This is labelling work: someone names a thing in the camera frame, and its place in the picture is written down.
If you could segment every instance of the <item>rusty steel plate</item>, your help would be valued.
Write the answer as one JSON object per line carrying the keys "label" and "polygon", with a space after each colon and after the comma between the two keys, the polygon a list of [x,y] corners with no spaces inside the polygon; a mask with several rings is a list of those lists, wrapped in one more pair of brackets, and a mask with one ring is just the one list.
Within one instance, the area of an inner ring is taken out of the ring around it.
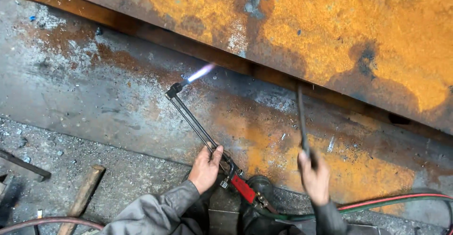
{"label": "rusty steel plate", "polygon": [[453,0],[87,0],[453,134]]}
{"label": "rusty steel plate", "polygon": [[[35,5],[5,6],[0,114],[191,164],[201,142],[164,92],[205,62],[107,29],[95,36],[97,25]],[[280,188],[303,191],[292,91],[217,67],[180,97],[247,176],[267,175]],[[418,187],[453,193],[451,147],[318,99],[305,100],[310,144],[331,167],[333,200],[355,202]],[[375,210],[448,225],[442,202]]]}

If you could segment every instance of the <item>gray sleeve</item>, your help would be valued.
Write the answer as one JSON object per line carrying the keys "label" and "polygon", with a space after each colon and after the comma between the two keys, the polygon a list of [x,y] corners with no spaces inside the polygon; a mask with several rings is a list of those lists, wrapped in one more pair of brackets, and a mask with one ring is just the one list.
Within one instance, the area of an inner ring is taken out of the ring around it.
{"label": "gray sleeve", "polygon": [[168,235],[199,197],[198,190],[189,180],[160,196],[145,194],[121,211],[100,235]]}
{"label": "gray sleeve", "polygon": [[347,224],[335,205],[329,201],[324,206],[313,205],[317,235],[346,235]]}

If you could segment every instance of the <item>hand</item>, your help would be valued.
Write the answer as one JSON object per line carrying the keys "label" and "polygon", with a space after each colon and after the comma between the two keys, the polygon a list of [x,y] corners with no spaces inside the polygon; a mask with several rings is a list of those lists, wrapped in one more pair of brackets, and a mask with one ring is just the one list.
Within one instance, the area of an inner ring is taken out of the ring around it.
{"label": "hand", "polygon": [[297,156],[302,185],[314,205],[324,206],[329,202],[330,170],[322,157],[313,151],[311,153],[316,169],[312,168],[312,159],[304,151]]}
{"label": "hand", "polygon": [[222,153],[223,146],[218,146],[211,159],[211,152],[204,146],[195,158],[188,180],[195,185],[200,195],[216,181]]}

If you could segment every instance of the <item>left hand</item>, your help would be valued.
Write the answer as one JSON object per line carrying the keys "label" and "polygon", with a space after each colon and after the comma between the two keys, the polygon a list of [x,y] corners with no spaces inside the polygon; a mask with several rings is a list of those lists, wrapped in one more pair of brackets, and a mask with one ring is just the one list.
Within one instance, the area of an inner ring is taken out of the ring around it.
{"label": "left hand", "polygon": [[216,181],[222,154],[223,146],[218,146],[211,159],[211,152],[204,146],[195,158],[188,180],[195,185],[200,195]]}

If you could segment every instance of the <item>gray work jacket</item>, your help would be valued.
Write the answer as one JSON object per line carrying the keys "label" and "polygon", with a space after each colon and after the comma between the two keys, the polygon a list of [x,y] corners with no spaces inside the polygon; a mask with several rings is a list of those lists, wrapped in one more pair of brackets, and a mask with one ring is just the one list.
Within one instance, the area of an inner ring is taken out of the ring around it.
{"label": "gray work jacket", "polygon": [[[182,222],[181,218],[199,197],[189,180],[160,196],[145,194],[121,211],[100,235],[201,235],[195,220],[185,218]],[[314,210],[317,234],[346,234],[346,223],[333,203],[314,206]]]}

